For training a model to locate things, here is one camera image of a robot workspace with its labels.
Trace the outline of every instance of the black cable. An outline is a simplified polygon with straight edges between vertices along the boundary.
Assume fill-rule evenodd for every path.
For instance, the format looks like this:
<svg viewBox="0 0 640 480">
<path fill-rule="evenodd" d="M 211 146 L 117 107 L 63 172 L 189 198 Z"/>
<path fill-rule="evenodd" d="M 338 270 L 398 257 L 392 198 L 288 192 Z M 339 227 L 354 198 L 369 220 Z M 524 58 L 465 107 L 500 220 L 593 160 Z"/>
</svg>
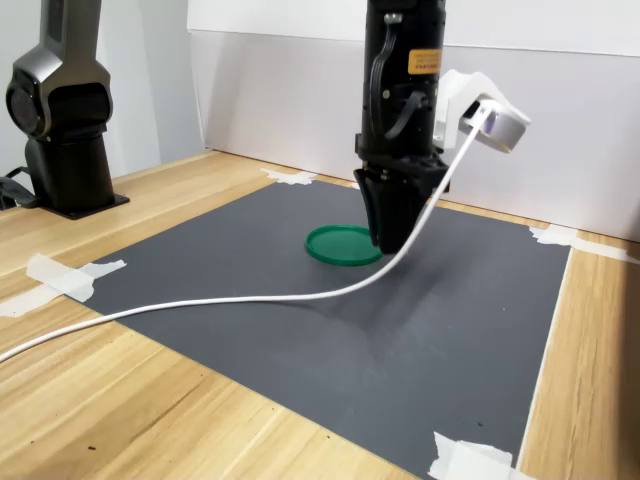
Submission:
<svg viewBox="0 0 640 480">
<path fill-rule="evenodd" d="M 407 103 L 405 103 L 404 108 L 402 109 L 402 112 L 400 112 L 400 116 L 398 117 L 398 120 L 396 120 L 395 125 L 391 127 L 391 130 L 384 134 L 384 138 L 386 138 L 387 140 L 394 140 L 395 138 L 397 138 L 398 135 L 400 135 L 404 128 L 407 126 L 409 120 L 411 120 L 414 112 L 422 107 L 422 100 L 425 97 L 426 95 L 423 92 L 415 90 L 409 97 L 409 100 L 407 100 Z"/>
<path fill-rule="evenodd" d="M 36 208 L 39 199 L 29 190 L 24 188 L 13 177 L 19 173 L 29 174 L 27 167 L 18 167 L 11 170 L 6 177 L 0 177 L 0 210 L 7 210 L 19 204 L 24 208 Z"/>
<path fill-rule="evenodd" d="M 382 72 L 387 60 L 391 57 L 393 49 L 398 39 L 397 28 L 399 23 L 387 23 L 387 32 L 382 45 L 382 50 L 373 60 L 371 65 L 371 79 L 369 82 L 369 108 L 373 133 L 377 137 L 384 137 L 386 140 L 396 139 L 405 129 L 409 120 L 416 110 L 422 107 L 422 100 L 426 94 L 415 90 L 405 104 L 396 123 L 388 132 L 384 131 L 382 120 Z"/>
<path fill-rule="evenodd" d="M 382 50 L 373 60 L 371 65 L 371 79 L 369 82 L 369 106 L 371 111 L 371 122 L 373 133 L 379 137 L 384 134 L 384 123 L 382 121 L 382 72 L 384 65 L 393 53 L 398 38 L 398 24 L 387 23 L 387 33 Z"/>
</svg>

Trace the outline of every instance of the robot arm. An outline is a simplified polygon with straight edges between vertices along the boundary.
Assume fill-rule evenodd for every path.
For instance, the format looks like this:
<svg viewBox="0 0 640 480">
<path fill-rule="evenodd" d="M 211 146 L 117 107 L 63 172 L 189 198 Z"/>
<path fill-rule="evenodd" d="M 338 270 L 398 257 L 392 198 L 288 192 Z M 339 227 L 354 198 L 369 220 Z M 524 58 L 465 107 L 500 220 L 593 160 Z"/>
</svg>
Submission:
<svg viewBox="0 0 640 480">
<path fill-rule="evenodd" d="M 455 70 L 442 80 L 442 0 L 368 0 L 362 134 L 355 176 L 374 245 L 396 253 L 447 171 L 440 154 L 492 102 L 480 141 L 509 152 L 529 119 L 486 76 Z"/>
<path fill-rule="evenodd" d="M 102 134 L 113 110 L 110 76 L 96 60 L 101 0 L 42 0 L 40 44 L 18 59 L 7 109 L 28 137 L 38 204 L 71 219 L 127 201 L 113 193 Z M 0 195 L 25 205 L 10 179 Z"/>
</svg>

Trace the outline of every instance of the power cord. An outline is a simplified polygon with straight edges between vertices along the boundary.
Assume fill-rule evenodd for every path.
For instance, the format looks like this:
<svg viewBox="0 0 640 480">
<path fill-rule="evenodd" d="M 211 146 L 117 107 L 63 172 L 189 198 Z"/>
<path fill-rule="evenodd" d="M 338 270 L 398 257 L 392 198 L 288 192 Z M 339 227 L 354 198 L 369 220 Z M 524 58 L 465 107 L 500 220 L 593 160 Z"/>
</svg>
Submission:
<svg viewBox="0 0 640 480">
<path fill-rule="evenodd" d="M 36 208 L 39 205 L 38 197 L 13 180 L 13 177 L 20 173 L 29 175 L 29 169 L 27 167 L 14 168 L 6 176 L 0 177 L 0 211 L 17 205 L 23 208 Z"/>
<path fill-rule="evenodd" d="M 368 287 L 372 283 L 384 277 L 396 265 L 398 265 L 398 263 L 400 263 L 400 261 L 405 257 L 409 249 L 413 246 L 416 239 L 424 229 L 425 224 L 431 217 L 431 214 L 433 213 L 433 210 L 435 209 L 436 204 L 438 203 L 438 200 L 440 200 L 440 197 L 442 196 L 447 186 L 449 185 L 449 182 L 451 181 L 451 177 L 453 176 L 454 172 L 458 168 L 458 165 L 462 161 L 462 158 L 467 153 L 467 150 L 469 150 L 469 147 L 471 146 L 475 138 L 478 136 L 478 132 L 480 131 L 480 128 L 484 125 L 485 121 L 487 120 L 487 118 L 489 118 L 489 115 L 491 115 L 493 111 L 490 107 L 481 107 L 481 108 L 485 108 L 486 110 L 484 112 L 482 110 L 480 111 L 481 116 L 478 119 L 478 124 L 471 131 L 471 133 L 469 134 L 469 137 L 462 145 L 462 148 L 460 148 L 460 150 L 458 151 L 458 154 L 456 155 L 455 159 L 451 163 L 451 166 L 449 167 L 449 170 L 447 171 L 446 175 L 442 179 L 442 182 L 440 182 L 440 185 L 438 186 L 435 193 L 431 197 L 431 200 L 429 201 L 428 205 L 425 207 L 424 211 L 420 215 L 420 218 L 418 219 L 415 228 L 411 232 L 411 235 L 409 236 L 409 238 L 407 239 L 403 247 L 400 249 L 400 251 L 397 253 L 397 255 L 389 263 L 387 263 L 384 267 L 378 270 L 378 272 L 371 275 L 369 278 L 366 278 L 361 282 L 358 282 L 349 287 L 341 288 L 339 290 L 333 290 L 330 292 L 322 292 L 322 293 L 312 293 L 308 295 L 207 298 L 202 300 L 186 300 L 181 302 L 162 303 L 159 305 L 149 305 L 147 307 L 134 308 L 132 310 L 127 310 L 120 313 L 114 313 L 112 315 L 107 315 L 105 317 L 100 317 L 93 320 L 87 320 L 86 322 L 70 325 L 68 327 L 55 330 L 46 335 L 42 335 L 41 337 L 35 338 L 27 343 L 24 343 L 15 348 L 12 348 L 8 352 L 5 352 L 4 354 L 0 355 L 0 363 L 5 362 L 6 360 L 9 360 L 11 357 L 18 355 L 19 353 L 29 350 L 30 348 L 33 348 L 42 343 L 48 342 L 49 340 L 52 340 L 54 338 L 61 337 L 68 333 L 77 332 L 78 330 L 83 330 L 85 328 L 90 328 L 96 325 L 101 325 L 103 323 L 108 323 L 113 320 L 118 320 L 120 318 L 129 317 L 131 315 L 137 315 L 139 313 L 154 312 L 157 310 L 165 310 L 168 308 L 194 307 L 199 305 L 219 305 L 219 304 L 230 304 L 230 303 L 255 303 L 255 302 L 306 302 L 310 300 L 322 300 L 325 298 L 339 297 L 342 295 L 353 293 L 357 290 L 361 290 L 365 287 Z"/>
</svg>

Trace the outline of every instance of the orange label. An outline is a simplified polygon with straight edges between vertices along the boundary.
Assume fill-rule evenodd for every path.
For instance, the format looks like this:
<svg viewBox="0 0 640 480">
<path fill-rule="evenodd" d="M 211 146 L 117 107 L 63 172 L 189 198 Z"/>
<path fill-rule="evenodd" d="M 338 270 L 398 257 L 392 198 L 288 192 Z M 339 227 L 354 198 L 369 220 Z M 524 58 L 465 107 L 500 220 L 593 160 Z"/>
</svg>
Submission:
<svg viewBox="0 0 640 480">
<path fill-rule="evenodd" d="M 409 53 L 409 75 L 432 75 L 440 73 L 442 50 L 411 50 Z"/>
</svg>

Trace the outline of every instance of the dark gray mat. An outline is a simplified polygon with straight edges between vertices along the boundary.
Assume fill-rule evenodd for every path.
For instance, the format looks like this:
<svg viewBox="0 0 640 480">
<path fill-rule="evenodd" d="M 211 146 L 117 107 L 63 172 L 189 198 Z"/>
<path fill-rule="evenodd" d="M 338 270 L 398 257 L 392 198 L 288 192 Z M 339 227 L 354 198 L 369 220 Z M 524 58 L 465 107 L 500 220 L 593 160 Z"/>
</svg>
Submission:
<svg viewBox="0 0 640 480">
<path fill-rule="evenodd" d="M 333 223 L 366 225 L 358 191 L 272 185 L 102 259 L 128 266 L 87 305 L 314 293 L 381 267 L 310 258 L 307 233 Z M 426 476 L 434 431 L 518 455 L 568 253 L 524 226 L 436 209 L 408 258 L 364 291 L 123 323 Z"/>
</svg>

